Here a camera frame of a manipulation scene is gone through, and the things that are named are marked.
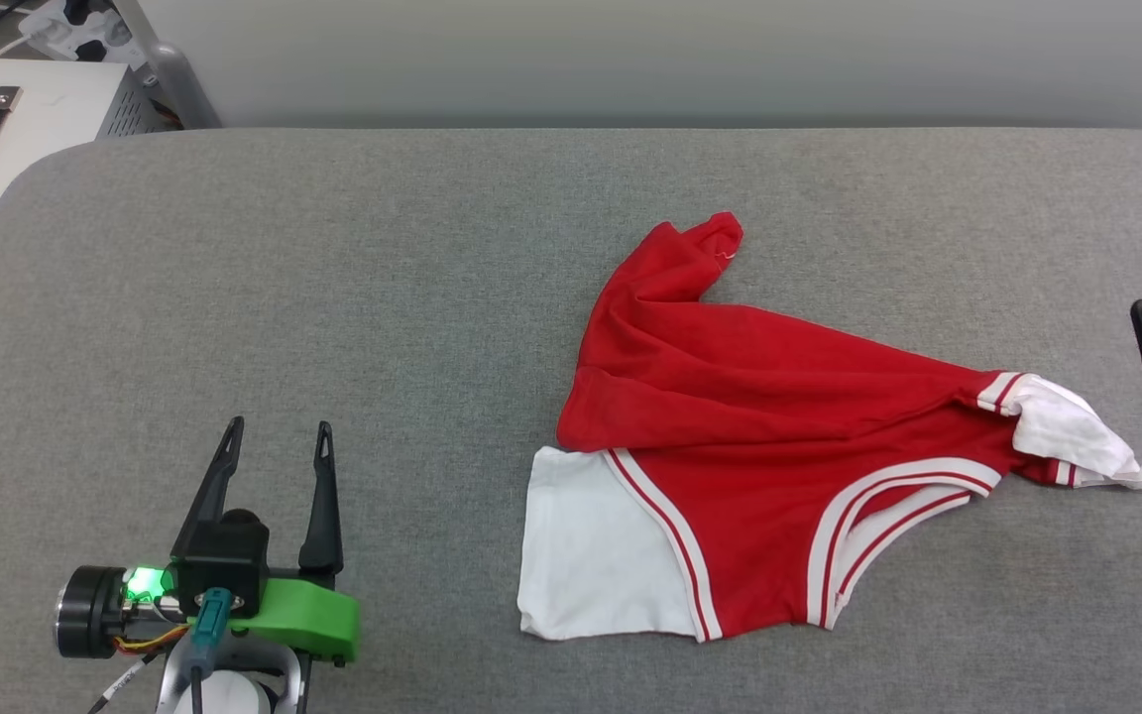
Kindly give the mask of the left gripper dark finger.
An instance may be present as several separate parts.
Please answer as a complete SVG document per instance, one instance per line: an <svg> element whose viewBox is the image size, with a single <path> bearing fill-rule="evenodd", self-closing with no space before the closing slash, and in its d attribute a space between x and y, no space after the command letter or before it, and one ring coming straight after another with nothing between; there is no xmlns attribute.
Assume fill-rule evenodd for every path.
<svg viewBox="0 0 1142 714"><path fill-rule="evenodd" d="M193 503L191 503L184 524L180 526L180 530L172 541L172 556L185 556L190 544L196 539L198 535L202 534L209 526L218 524L222 520L228 483L239 466L244 425L243 416L231 417L225 433L219 439L212 460L209 462L206 470L202 484L198 488Z"/></svg>
<svg viewBox="0 0 1142 714"><path fill-rule="evenodd" d="M335 579L344 568L344 554L333 433L329 422L320 422L317 425L313 470L311 515L299 548L299 573L317 579Z"/></svg>

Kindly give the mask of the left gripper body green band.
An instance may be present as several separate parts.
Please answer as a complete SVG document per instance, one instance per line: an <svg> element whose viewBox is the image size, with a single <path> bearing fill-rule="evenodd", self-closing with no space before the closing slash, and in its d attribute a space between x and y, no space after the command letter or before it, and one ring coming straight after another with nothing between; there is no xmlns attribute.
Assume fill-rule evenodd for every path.
<svg viewBox="0 0 1142 714"><path fill-rule="evenodd" d="M178 601L172 573L153 565L80 565L61 589L56 647L63 658L162 653L196 619ZM267 581L259 613L232 601L231 636L266 639L317 660L353 661L359 645L354 597L298 578Z"/></svg>

